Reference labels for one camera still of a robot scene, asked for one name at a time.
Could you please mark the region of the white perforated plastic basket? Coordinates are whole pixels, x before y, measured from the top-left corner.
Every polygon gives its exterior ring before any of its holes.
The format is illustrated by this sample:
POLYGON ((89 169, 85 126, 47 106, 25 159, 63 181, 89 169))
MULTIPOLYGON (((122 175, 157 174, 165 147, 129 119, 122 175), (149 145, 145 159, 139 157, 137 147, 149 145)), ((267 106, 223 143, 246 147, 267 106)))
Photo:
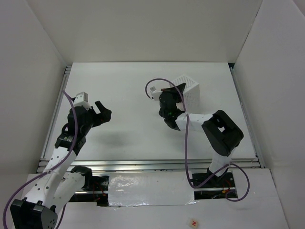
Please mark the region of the white perforated plastic basket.
POLYGON ((176 86, 186 83, 183 98, 186 110, 190 113, 200 112, 200 86, 197 81, 187 75, 175 78, 172 83, 176 86))

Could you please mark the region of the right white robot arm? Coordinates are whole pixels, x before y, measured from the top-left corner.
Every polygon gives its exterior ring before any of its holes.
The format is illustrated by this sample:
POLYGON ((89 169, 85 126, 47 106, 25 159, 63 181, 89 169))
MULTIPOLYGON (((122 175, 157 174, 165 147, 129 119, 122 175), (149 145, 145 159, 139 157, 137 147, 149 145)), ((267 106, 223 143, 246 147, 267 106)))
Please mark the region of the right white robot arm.
POLYGON ((206 183, 217 184, 228 171, 231 161, 231 153, 239 146, 244 137, 242 130, 224 112, 218 110, 214 114, 190 114, 177 107, 178 103, 184 103, 181 98, 186 84, 161 90, 159 96, 159 115, 165 123, 174 130, 184 130, 205 133, 214 150, 212 162, 207 170, 207 178, 201 184, 190 179, 188 172, 187 153, 185 153, 185 168, 189 184, 193 188, 201 188, 206 183))

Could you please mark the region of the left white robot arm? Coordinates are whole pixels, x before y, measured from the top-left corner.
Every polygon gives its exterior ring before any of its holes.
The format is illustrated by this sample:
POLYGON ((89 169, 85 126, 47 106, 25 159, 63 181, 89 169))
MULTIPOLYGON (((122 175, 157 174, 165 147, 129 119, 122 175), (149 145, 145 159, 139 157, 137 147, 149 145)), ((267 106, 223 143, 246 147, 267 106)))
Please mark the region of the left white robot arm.
POLYGON ((62 220, 59 213, 74 193, 90 187, 90 168, 75 166, 71 172, 67 170, 84 146, 88 132, 111 119, 111 110, 100 101, 95 105, 98 113, 86 102, 74 101, 44 171, 31 180, 34 186, 24 198, 10 205, 15 228, 56 229, 62 220))

